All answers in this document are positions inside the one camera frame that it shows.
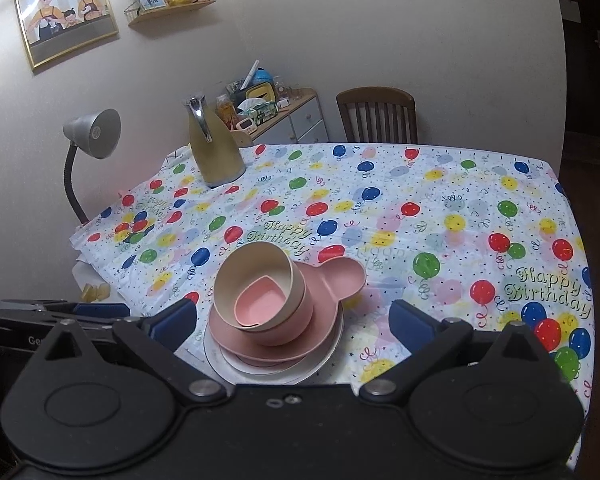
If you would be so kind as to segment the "pink bear-shaped plate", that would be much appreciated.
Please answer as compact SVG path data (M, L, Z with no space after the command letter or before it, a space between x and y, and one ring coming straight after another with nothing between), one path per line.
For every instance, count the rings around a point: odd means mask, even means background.
M361 263L348 257L327 260L318 266L300 262L304 279L301 304L272 330L248 333L229 326L219 314L209 314L208 331L224 350L251 363L277 364L303 358L322 344L334 329L341 301L355 296L366 282Z

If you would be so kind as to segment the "cream bowl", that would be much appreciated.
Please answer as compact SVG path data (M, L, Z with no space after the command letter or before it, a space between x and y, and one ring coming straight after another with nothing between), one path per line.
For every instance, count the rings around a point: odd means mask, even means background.
M213 285L213 307L230 327L264 332L294 314L305 288L297 263L282 248L252 242L221 264Z

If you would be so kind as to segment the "pink round bowl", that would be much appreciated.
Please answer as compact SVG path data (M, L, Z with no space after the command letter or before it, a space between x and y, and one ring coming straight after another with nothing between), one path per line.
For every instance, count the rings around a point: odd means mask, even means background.
M249 333L248 337L257 344L265 347L281 346L297 339L308 327L313 316L313 299L308 286L304 286L303 297L294 313L289 315L283 323L262 330L262 332Z

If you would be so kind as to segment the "small pink heart bowl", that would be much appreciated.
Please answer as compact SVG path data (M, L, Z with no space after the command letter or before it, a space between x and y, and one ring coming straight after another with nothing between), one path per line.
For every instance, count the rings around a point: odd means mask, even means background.
M270 322L283 309L286 294L268 275L251 282L234 303L234 317L244 327L259 327Z

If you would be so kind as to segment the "balloon birthday tablecloth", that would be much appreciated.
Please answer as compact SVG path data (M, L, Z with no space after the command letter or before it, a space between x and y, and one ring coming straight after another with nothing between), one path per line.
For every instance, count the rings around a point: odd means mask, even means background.
M199 326L181 350L227 382L359 386L407 357L389 330L402 299L479 330L527 323L583 404L592 396L590 269L568 198L547 162L399 144L259 144L244 175L207 188L189 148L169 155L73 235L72 247L135 314L180 298ZM342 307L338 340L291 370L262 370L204 328L213 281L235 249L277 245L294 260L350 257L366 285Z

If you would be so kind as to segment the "white round plate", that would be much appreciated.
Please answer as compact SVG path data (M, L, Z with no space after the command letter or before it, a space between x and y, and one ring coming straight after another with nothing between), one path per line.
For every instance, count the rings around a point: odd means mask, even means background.
M297 385L315 375L335 353L343 333L343 315L338 313L336 324L328 337L301 359L263 366L249 364L232 352L222 349L210 330L204 331L204 355L211 369L230 385Z

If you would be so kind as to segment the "gold thermos jug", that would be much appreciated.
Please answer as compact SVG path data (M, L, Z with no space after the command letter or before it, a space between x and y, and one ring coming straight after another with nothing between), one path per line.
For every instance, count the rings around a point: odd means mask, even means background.
M204 183L217 188L240 178L246 165L238 145L206 97L191 96L185 106L189 114L189 145Z

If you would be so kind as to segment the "grey desk lamp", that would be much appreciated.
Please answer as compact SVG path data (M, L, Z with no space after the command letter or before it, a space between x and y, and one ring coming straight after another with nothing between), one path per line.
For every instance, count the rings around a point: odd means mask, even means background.
M79 222L88 222L87 215L76 198L72 183L72 172L76 153L87 154L88 157L102 160L108 158L116 149L121 136L121 117L113 108L99 113L82 115L67 120L62 126L62 133L69 141L69 149L65 160L62 183L67 200Z

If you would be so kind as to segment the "small white clock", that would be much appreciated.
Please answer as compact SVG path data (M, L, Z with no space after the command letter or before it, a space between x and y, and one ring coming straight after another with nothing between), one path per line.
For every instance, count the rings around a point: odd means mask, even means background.
M257 131L257 128L257 123L251 117L246 117L236 124L236 130L245 134L254 133Z

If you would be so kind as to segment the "brown wooden chair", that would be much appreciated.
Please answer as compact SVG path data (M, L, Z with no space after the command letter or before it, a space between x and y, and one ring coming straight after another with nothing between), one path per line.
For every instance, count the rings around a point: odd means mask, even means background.
M417 144L415 99L390 87L358 87L336 96L349 143Z

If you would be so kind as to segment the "orange jar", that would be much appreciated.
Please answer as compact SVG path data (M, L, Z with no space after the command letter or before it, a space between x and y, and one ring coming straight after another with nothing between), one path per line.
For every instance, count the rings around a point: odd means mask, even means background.
M230 130L235 130L238 123L238 116L233 102L227 93L223 93L215 100L216 112L219 118Z

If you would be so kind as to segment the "green tissue box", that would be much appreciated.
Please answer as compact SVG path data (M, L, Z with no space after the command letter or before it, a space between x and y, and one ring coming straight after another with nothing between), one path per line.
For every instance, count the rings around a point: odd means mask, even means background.
M257 126L268 122L278 114L275 102L260 98L246 99L238 105L238 113L251 118Z

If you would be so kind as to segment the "white drawer cabinet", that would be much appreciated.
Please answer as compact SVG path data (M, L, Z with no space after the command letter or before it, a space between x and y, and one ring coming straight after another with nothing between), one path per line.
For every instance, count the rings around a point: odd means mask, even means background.
M292 100L273 119L257 126L252 133L232 130L240 148L256 144L315 144L327 143L329 135L320 100L311 88L301 88L300 98Z

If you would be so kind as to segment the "yellow black bag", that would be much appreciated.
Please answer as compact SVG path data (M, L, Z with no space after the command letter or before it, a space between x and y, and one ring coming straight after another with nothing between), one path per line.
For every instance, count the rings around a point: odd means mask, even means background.
M265 102L275 102L275 84L271 74L262 67L259 67L250 80L248 86L243 89L244 81L235 81L232 87L230 99L233 104L238 106L246 99L264 99Z

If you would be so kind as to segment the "wooden wall shelf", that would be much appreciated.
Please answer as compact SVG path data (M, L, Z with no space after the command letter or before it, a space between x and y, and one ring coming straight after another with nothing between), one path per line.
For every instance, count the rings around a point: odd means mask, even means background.
M216 0L197 0L191 3L163 6L162 8L151 10L143 10L138 3L132 3L124 10L124 16L130 27L137 27L143 22L161 20L174 14L196 12L215 3Z

